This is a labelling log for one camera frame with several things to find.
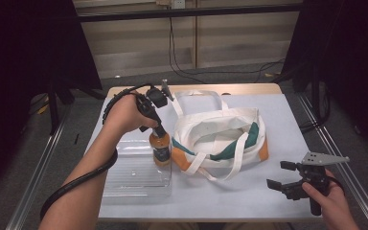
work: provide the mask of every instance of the white table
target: white table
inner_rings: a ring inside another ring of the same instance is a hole
[[[125,89],[113,88],[109,96]],[[319,220],[311,214],[308,199],[288,200],[280,192],[267,188],[266,180],[283,183],[301,179],[298,172],[280,168],[280,161],[300,162],[309,151],[288,102],[276,84],[184,85],[171,86],[171,91],[208,89],[219,93],[229,107],[258,107],[266,125],[269,158],[244,166],[229,181],[211,182],[202,175],[188,176],[172,164],[171,195],[141,199],[103,199],[99,218],[114,221],[291,221]],[[183,109],[193,112],[215,109],[207,96],[183,99]],[[176,115],[172,105],[157,109],[168,133],[173,133]],[[102,115],[91,138],[101,128]],[[134,131],[127,140],[146,140],[150,131]]]

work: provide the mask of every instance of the white tote bag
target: white tote bag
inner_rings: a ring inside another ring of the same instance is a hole
[[[221,109],[185,115],[179,99],[195,95],[213,96],[220,102]],[[173,96],[172,105],[178,120],[172,137],[172,160],[184,173],[199,172],[209,180],[227,180],[235,176],[242,165],[268,158],[265,123],[258,108],[228,108],[214,91],[181,91]],[[207,168],[231,171],[216,178]]]

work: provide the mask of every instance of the clear plastic container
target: clear plastic container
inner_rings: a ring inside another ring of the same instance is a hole
[[[121,141],[109,169],[103,198],[165,197],[171,194],[172,164],[158,167],[149,140]]]

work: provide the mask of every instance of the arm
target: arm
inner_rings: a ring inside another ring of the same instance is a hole
[[[157,122],[139,113],[135,96],[127,95],[115,103],[97,138],[63,184],[104,164],[121,137],[140,127],[156,127]],[[79,185],[47,211],[39,229],[94,229],[104,192],[106,172]]]
[[[342,189],[336,183],[330,183],[330,193],[328,196],[323,196],[309,183],[303,184],[303,189],[306,193],[318,202],[322,207],[322,217],[325,224],[330,230],[358,230],[357,224],[349,211],[349,204],[343,194]]]

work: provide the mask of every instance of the green stripe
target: green stripe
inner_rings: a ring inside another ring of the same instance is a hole
[[[188,150],[187,148],[185,148],[184,146],[182,146],[181,144],[179,144],[177,141],[175,141],[174,138],[172,138],[172,145],[174,147],[177,147],[177,148],[179,148],[179,149],[181,149],[181,150],[183,150],[183,151],[191,154],[191,155],[196,155],[195,153],[193,153],[192,151]]]
[[[246,142],[244,143],[244,148],[247,149],[249,147],[256,145],[256,142],[258,140],[258,135],[259,135],[259,127],[256,123],[253,123],[249,130]],[[220,154],[211,155],[210,156],[211,160],[219,161],[219,160],[227,160],[227,159],[234,158],[237,143],[238,143],[238,140],[229,144]]]

